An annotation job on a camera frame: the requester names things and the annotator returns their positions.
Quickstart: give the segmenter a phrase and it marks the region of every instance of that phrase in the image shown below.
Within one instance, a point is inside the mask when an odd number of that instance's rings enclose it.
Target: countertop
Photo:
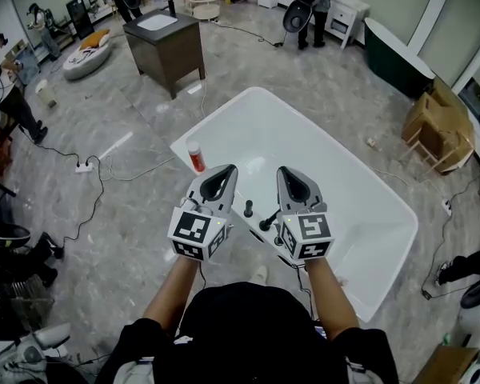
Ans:
[[[125,33],[129,33],[134,35],[135,37],[139,37],[142,40],[146,40],[147,42],[150,42],[151,44],[157,44],[161,40],[163,40],[166,37],[169,37],[170,35],[177,33],[187,27],[190,27],[196,23],[199,23],[198,20],[196,20],[193,17],[190,16],[185,16],[184,14],[178,14],[176,13],[176,18],[178,19],[176,22],[173,24],[169,24],[168,26],[165,26],[161,28],[160,30],[146,30],[143,29],[142,27],[139,27],[138,24],[140,22],[143,22],[144,20],[153,17],[157,14],[164,14],[166,16],[170,15],[169,9],[165,10],[153,10],[150,11],[147,14],[144,14],[143,16],[136,18],[135,20],[128,22],[125,24],[122,28],[124,29]]]

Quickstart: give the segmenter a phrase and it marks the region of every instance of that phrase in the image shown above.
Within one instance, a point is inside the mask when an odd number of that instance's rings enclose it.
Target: black sleeve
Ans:
[[[155,320],[140,318],[122,329],[119,342],[99,372],[95,384],[113,383],[116,373],[127,362],[142,357],[163,360],[170,346],[169,338]]]
[[[332,345],[350,362],[376,373],[384,384],[398,384],[397,367],[386,333],[382,330],[348,329],[341,332]]]

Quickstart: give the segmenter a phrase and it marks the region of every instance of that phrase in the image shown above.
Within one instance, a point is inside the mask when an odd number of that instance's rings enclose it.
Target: black faucet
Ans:
[[[162,7],[160,10],[169,8],[169,13],[172,17],[176,18],[176,10],[174,9],[174,0],[167,0],[167,6]]]

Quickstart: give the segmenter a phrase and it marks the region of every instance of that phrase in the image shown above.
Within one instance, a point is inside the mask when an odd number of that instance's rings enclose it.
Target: electrical outlet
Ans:
[[[451,202],[448,199],[443,199],[441,206],[448,213],[448,216],[451,216]]]
[[[87,165],[85,163],[81,163],[80,166],[77,166],[74,172],[76,174],[84,174],[85,172],[91,172],[94,168],[94,164],[92,162],[88,162]]]

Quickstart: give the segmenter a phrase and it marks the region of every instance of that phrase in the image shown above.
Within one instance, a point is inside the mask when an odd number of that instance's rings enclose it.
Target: white bathtub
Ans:
[[[207,166],[237,166],[234,221],[243,220],[265,246],[286,258],[284,248],[274,244],[274,226],[268,232],[258,228],[278,209],[276,171],[289,166],[315,180],[334,217],[336,239],[327,259],[336,276],[346,280],[344,290],[360,319],[372,318],[418,231],[416,215],[388,185],[328,133],[262,88],[243,91],[172,144],[192,168],[187,140],[199,143]],[[248,199],[254,203],[251,218],[243,216]]]

